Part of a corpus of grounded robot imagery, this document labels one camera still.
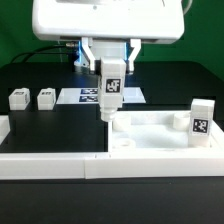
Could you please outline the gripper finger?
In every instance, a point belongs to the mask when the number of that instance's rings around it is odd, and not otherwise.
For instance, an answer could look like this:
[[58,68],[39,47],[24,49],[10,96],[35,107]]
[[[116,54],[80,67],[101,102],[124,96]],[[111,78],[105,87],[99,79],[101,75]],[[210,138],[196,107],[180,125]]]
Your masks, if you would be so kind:
[[100,60],[95,57],[91,48],[93,47],[93,39],[89,37],[81,38],[82,52],[89,62],[89,71],[94,74],[100,73]]
[[141,50],[141,40],[140,39],[130,39],[126,43],[126,64],[127,64],[127,73],[134,73],[134,61],[138,56]]

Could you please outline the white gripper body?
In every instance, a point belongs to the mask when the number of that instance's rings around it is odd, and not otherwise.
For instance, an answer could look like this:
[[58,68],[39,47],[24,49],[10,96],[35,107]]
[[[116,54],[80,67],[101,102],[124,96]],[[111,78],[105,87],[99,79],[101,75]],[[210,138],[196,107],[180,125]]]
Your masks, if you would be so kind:
[[41,40],[140,39],[170,44],[184,33],[181,0],[33,0]]

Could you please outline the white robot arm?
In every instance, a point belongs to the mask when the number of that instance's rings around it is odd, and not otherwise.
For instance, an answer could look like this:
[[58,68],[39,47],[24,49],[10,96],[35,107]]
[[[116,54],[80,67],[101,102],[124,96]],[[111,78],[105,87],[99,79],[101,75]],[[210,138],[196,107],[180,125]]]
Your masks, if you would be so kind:
[[133,71],[143,43],[180,39],[184,15],[181,0],[33,0],[32,28],[41,40],[79,40],[91,70],[108,56]]

